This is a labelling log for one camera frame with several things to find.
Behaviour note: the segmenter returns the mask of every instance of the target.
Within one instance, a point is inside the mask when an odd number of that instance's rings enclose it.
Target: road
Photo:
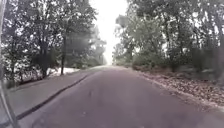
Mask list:
[[[201,112],[127,69],[95,73],[46,106],[32,128],[224,128],[224,118]]]

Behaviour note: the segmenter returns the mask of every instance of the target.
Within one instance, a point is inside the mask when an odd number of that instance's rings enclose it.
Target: sky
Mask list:
[[[127,9],[126,0],[90,0],[90,4],[96,9],[97,21],[95,24],[100,31],[100,37],[107,42],[104,56],[107,63],[112,64],[112,53],[114,46],[120,42],[115,37],[114,31],[116,28],[116,18],[119,15],[125,15]]]

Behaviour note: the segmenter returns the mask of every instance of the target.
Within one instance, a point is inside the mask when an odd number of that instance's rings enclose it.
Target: dirt shoulder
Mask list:
[[[203,111],[224,112],[224,90],[209,81],[190,80],[165,73],[139,72],[150,82],[169,91],[186,103],[196,105]]]

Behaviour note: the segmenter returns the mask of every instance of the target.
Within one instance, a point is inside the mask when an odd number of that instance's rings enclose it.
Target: forest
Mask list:
[[[128,0],[116,20],[114,64],[223,81],[223,21],[222,0]]]
[[[105,63],[105,41],[88,0],[8,0],[2,58],[8,87],[47,78],[50,69]]]

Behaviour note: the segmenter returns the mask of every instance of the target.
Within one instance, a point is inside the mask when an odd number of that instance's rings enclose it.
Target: roadside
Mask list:
[[[65,76],[53,77],[47,80],[30,83],[25,85],[24,88],[17,90],[10,90],[8,95],[13,110],[17,117],[21,119],[94,72],[95,70],[89,72],[79,71]],[[1,104],[0,110],[0,126],[1,124],[6,125],[7,117]]]
[[[30,86],[35,86],[35,85],[41,84],[41,83],[46,82],[48,80],[54,79],[55,77],[61,77],[61,72],[60,71],[61,71],[61,68],[49,69],[48,70],[49,76],[46,79],[39,79],[41,76],[39,76],[39,78],[37,77],[37,78],[33,79],[33,76],[31,75],[27,78],[26,81],[24,81],[24,84],[17,85],[13,88],[10,88],[9,90],[10,91],[17,91],[17,90],[24,89],[24,88],[27,88],[27,87],[30,87]],[[78,71],[80,71],[80,69],[65,68],[64,69],[64,75],[73,74],[73,73],[78,72]]]
[[[150,82],[169,91],[186,103],[198,106],[202,111],[218,109],[224,112],[224,90],[209,81],[186,79],[162,72],[139,72]]]

